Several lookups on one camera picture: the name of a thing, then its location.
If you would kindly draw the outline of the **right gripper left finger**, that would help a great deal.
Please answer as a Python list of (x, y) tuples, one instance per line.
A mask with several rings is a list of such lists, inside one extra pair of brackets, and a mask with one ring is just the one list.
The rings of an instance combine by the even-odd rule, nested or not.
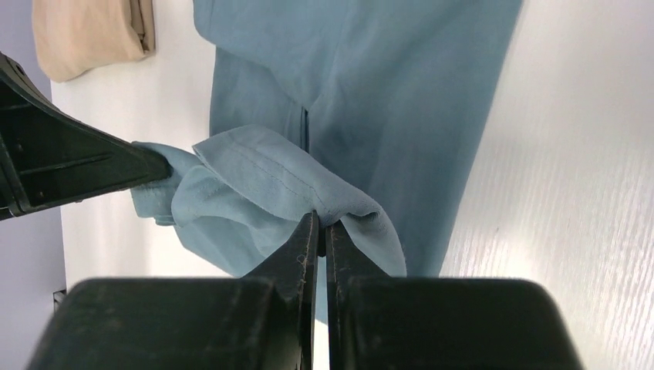
[(319, 218), (240, 278), (94, 278), (63, 299), (30, 369), (310, 369)]

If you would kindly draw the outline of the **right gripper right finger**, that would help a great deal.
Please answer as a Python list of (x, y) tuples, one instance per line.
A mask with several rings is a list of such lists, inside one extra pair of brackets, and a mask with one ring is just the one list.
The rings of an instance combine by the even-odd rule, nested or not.
[(391, 277), (325, 230), (334, 369), (580, 369), (558, 307), (521, 279)]

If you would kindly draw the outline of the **blue-grey polo t-shirt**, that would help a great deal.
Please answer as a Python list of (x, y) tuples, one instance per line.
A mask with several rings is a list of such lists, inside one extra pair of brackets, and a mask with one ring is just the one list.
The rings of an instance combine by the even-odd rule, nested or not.
[(240, 277), (304, 214), (392, 276), (440, 273), (519, 1), (196, 1), (209, 137), (150, 148), (139, 217)]

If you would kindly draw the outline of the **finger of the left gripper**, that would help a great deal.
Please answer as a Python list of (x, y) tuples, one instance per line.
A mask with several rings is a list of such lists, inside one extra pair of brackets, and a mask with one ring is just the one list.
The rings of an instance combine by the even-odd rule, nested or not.
[(163, 180), (159, 153), (66, 115), (1, 56), (1, 219)]

